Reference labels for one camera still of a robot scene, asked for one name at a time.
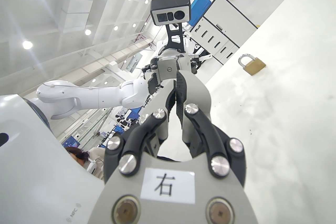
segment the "white label sticker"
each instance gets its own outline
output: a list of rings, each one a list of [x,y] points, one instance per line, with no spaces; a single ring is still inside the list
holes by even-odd
[[[195,173],[147,167],[140,198],[195,204]]]

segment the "padlock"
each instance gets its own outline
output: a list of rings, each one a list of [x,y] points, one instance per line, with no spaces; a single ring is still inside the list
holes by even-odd
[[[243,57],[250,57],[252,59],[252,61],[250,61],[248,64],[244,65],[241,61],[241,59]],[[241,55],[238,59],[238,63],[251,76],[253,76],[254,74],[257,74],[261,69],[266,67],[266,64],[263,63],[259,58],[254,57],[250,54]]]

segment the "white ceiling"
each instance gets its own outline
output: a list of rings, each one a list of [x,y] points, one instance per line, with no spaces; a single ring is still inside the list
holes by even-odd
[[[133,44],[150,20],[144,1],[0,0],[0,94],[22,93]]]

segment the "humanoid robot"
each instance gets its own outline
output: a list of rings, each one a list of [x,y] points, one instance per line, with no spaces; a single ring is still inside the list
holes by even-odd
[[[184,52],[181,23],[190,13],[190,0],[152,0],[153,21],[166,25],[168,44],[143,68],[142,78],[121,88],[50,81],[38,88],[37,99],[0,97],[1,222],[257,223],[243,190],[243,144],[211,123],[210,94]],[[169,28],[173,23],[178,29]],[[139,125],[109,140],[105,185],[50,132],[48,119],[78,110],[139,107],[163,80],[168,83],[141,111]],[[187,162],[157,158],[175,103],[193,158]]]

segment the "white table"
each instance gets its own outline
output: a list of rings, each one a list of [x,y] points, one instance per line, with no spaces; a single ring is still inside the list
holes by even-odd
[[[267,67],[250,76],[244,53]],[[336,223],[336,0],[285,0],[207,87],[259,224]]]

